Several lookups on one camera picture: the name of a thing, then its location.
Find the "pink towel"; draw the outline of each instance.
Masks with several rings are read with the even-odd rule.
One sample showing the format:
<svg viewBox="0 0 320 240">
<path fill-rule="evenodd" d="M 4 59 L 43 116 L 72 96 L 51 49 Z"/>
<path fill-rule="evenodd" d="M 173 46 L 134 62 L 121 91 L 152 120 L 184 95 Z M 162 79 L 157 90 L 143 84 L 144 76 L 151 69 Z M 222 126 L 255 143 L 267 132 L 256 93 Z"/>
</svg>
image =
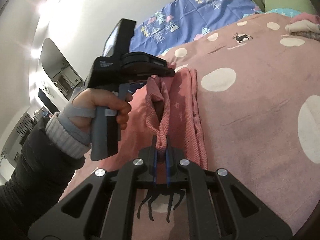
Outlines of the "pink towel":
<svg viewBox="0 0 320 240">
<path fill-rule="evenodd" d="M 183 149 L 186 158 L 206 169 L 196 91 L 195 70 L 183 68 L 172 78 L 150 77 L 147 85 L 133 95 L 128 128 L 122 131 L 119 152 L 101 161 L 100 167 L 108 171 L 121 168 L 136 158 L 140 149 L 151 145 L 153 135 L 157 135 L 156 148 L 163 154 L 168 134 L 173 147 Z M 159 172 L 164 171 L 163 165 L 158 168 Z"/>
<path fill-rule="evenodd" d="M 313 22 L 315 24 L 320 24 L 320 17 L 318 15 L 312 15 L 308 13 L 302 13 L 295 17 L 293 17 L 290 21 L 290 23 L 299 22 L 302 20 L 309 20 L 310 22 Z"/>
</svg>

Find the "display screen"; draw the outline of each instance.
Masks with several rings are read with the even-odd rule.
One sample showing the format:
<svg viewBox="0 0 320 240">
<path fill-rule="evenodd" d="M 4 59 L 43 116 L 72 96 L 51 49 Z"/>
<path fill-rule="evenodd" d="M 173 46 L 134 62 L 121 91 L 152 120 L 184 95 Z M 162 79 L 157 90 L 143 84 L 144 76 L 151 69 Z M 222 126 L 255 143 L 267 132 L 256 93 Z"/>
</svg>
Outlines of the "display screen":
<svg viewBox="0 0 320 240">
<path fill-rule="evenodd" d="M 117 25 L 111 35 L 109 36 L 109 38 L 106 41 L 106 44 L 104 45 L 104 49 L 103 49 L 103 57 L 111 57 L 113 55 L 113 51 L 114 51 L 114 46 L 116 43 L 116 39 L 118 36 L 118 29 L 119 29 L 119 25 Z"/>
</svg>

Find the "white polka dot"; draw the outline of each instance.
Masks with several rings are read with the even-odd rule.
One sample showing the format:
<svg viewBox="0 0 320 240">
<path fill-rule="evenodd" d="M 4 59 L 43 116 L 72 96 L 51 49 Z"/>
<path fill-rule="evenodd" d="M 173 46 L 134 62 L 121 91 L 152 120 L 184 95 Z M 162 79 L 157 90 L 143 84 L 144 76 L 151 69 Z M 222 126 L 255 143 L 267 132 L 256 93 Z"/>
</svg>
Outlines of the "white polka dot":
<svg viewBox="0 0 320 240">
<path fill-rule="evenodd" d="M 91 172 L 91 174 L 94 173 L 98 168 L 99 168 L 99 167 L 96 167 L 96 168 Z"/>
<path fill-rule="evenodd" d="M 237 23 L 237 25 L 238 25 L 238 26 L 243 26 L 243 25 L 246 25 L 246 24 L 247 24 L 247 22 L 248 22 L 248 21 L 239 22 L 239 23 Z"/>
<path fill-rule="evenodd" d="M 320 163 L 320 97 L 310 96 L 298 116 L 298 136 L 301 147 L 314 163 Z"/>
<path fill-rule="evenodd" d="M 180 69 L 182 69 L 183 67 L 186 67 L 186 66 L 188 66 L 188 64 L 183 65 L 183 66 L 176 67 L 175 70 L 174 70 L 175 73 L 177 73 Z"/>
<path fill-rule="evenodd" d="M 185 55 L 187 55 L 187 50 L 185 48 L 179 48 L 175 51 L 174 55 L 176 57 L 184 57 Z"/>
<path fill-rule="evenodd" d="M 227 48 L 227 49 L 235 49 L 235 48 L 239 48 L 239 47 L 242 47 L 242 46 L 244 46 L 244 45 L 246 45 L 246 43 L 241 43 L 240 45 L 238 45 L 238 46 L 234 46 L 234 47 L 231 47 L 231 48 Z"/>
<path fill-rule="evenodd" d="M 298 38 L 283 38 L 281 39 L 280 43 L 286 47 L 298 47 L 305 44 L 306 42 Z"/>
<path fill-rule="evenodd" d="M 219 68 L 205 75 L 201 86 L 213 92 L 225 91 L 236 81 L 236 72 L 232 68 Z"/>
<path fill-rule="evenodd" d="M 267 27 L 271 30 L 279 30 L 280 29 L 280 25 L 278 23 L 273 23 L 273 22 L 269 22 L 267 23 Z"/>
<path fill-rule="evenodd" d="M 160 194 L 155 201 L 152 203 L 152 210 L 158 213 L 167 213 L 168 212 L 168 204 L 169 204 L 169 198 L 170 196 L 164 196 Z M 179 194 L 174 194 L 173 195 L 173 202 L 172 202 L 172 207 L 171 210 L 173 210 L 174 205 L 178 203 L 180 199 Z M 184 195 L 181 203 L 186 201 L 186 195 Z"/>
<path fill-rule="evenodd" d="M 166 49 L 164 52 L 162 52 L 162 56 L 165 56 L 165 54 L 167 54 L 170 49 Z"/>
<path fill-rule="evenodd" d="M 210 35 L 207 39 L 208 41 L 215 41 L 219 36 L 219 33 L 214 33 L 212 35 Z"/>
</svg>

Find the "black jacket sleeve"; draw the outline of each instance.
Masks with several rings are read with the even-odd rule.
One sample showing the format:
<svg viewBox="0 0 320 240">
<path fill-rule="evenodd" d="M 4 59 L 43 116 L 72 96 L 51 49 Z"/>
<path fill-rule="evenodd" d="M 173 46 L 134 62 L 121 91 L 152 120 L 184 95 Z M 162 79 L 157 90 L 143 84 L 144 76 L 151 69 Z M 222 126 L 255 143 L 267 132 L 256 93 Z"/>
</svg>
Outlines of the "black jacket sleeve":
<svg viewBox="0 0 320 240">
<path fill-rule="evenodd" d="M 77 160 L 60 151 L 40 120 L 29 134 L 9 182 L 0 187 L 0 204 L 27 234 L 29 227 L 54 206 L 85 158 Z"/>
</svg>

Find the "silver screw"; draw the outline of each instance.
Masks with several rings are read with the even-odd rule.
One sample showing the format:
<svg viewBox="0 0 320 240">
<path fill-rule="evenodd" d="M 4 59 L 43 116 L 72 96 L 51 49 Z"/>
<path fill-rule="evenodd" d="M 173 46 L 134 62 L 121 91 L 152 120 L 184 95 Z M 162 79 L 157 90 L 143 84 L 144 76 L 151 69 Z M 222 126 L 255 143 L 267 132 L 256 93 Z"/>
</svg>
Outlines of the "silver screw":
<svg viewBox="0 0 320 240">
<path fill-rule="evenodd" d="M 190 161 L 187 159 L 182 159 L 179 161 L 180 165 L 182 166 L 188 166 L 190 164 Z"/>
<path fill-rule="evenodd" d="M 220 176 L 227 176 L 228 175 L 228 171 L 226 169 L 218 169 L 218 175 Z"/>
<path fill-rule="evenodd" d="M 106 171 L 104 169 L 97 169 L 94 174 L 98 177 L 102 177 L 106 174 Z"/>
<path fill-rule="evenodd" d="M 140 166 L 143 164 L 143 160 L 142 159 L 135 159 L 135 160 L 133 160 L 133 164 L 136 166 Z"/>
</svg>

